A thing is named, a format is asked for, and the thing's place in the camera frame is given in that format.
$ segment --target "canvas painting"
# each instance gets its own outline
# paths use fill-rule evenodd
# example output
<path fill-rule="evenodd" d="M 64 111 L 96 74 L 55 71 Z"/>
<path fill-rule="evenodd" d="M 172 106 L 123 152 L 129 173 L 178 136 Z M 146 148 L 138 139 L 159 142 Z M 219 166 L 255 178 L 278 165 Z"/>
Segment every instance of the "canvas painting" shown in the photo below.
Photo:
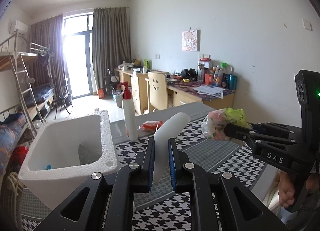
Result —
<path fill-rule="evenodd" d="M 182 32 L 182 50 L 198 51 L 198 35 L 196 29 Z"/>

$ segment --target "curtain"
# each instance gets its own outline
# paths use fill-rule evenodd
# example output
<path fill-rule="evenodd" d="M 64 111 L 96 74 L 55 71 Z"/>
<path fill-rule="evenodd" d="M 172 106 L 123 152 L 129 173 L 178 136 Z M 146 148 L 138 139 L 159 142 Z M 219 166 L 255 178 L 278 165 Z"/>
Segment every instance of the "curtain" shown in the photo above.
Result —
<path fill-rule="evenodd" d="M 29 33 L 30 43 L 33 42 L 46 47 L 50 46 L 50 51 L 53 52 L 51 69 L 56 94 L 59 94 L 61 83 L 68 75 L 63 57 L 62 22 L 63 15 L 46 19 L 36 24 L 32 24 Z M 47 67 L 39 65 L 38 61 L 29 65 L 28 72 L 29 76 L 35 79 L 33 87 L 50 83 Z"/>
<path fill-rule="evenodd" d="M 98 89 L 104 76 L 123 61 L 131 62 L 130 32 L 126 8 L 94 9 L 92 63 Z"/>

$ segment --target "glass door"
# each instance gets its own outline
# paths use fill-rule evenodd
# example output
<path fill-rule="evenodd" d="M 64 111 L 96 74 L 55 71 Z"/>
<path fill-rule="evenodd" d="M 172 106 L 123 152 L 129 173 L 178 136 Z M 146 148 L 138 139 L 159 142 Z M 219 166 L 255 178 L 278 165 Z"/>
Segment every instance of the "glass door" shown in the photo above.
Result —
<path fill-rule="evenodd" d="M 93 14 L 64 19 L 63 49 L 67 61 L 72 98 L 93 94 L 90 39 Z"/>

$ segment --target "blue tumbler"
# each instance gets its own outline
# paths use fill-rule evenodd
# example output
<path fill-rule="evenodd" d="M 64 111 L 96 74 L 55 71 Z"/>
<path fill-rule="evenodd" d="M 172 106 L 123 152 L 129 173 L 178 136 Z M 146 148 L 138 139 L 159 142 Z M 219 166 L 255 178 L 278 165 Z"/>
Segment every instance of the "blue tumbler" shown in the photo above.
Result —
<path fill-rule="evenodd" d="M 238 80 L 237 76 L 235 76 L 235 75 L 229 76 L 229 89 L 230 90 L 235 90 L 237 88 L 237 80 Z"/>

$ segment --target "door frame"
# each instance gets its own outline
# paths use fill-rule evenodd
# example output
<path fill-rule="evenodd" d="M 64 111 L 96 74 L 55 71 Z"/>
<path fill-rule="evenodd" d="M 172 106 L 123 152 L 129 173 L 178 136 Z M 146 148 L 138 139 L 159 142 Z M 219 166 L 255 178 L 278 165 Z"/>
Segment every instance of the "door frame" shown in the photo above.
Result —
<path fill-rule="evenodd" d="M 77 32 L 74 34 L 69 34 L 69 35 L 63 35 L 63 42 L 66 37 L 68 36 L 76 36 L 76 35 L 84 35 L 84 47 L 85 47 L 85 61 L 86 61 L 86 67 L 87 67 L 87 77 L 88 77 L 88 84 L 89 84 L 89 93 L 88 94 L 83 94 L 79 96 L 72 96 L 72 99 L 88 96 L 88 95 L 93 95 L 93 87 L 92 87 L 92 80 L 91 80 L 91 60 L 90 60 L 90 34 L 92 33 L 92 30 L 89 30 L 89 16 L 93 15 L 92 13 L 86 13 L 84 15 L 76 15 L 68 18 L 64 18 L 64 23 L 63 26 L 66 26 L 66 20 L 67 19 L 72 19 L 74 17 L 79 17 L 79 16 L 87 16 L 87 30 L 82 31 L 82 32 Z"/>

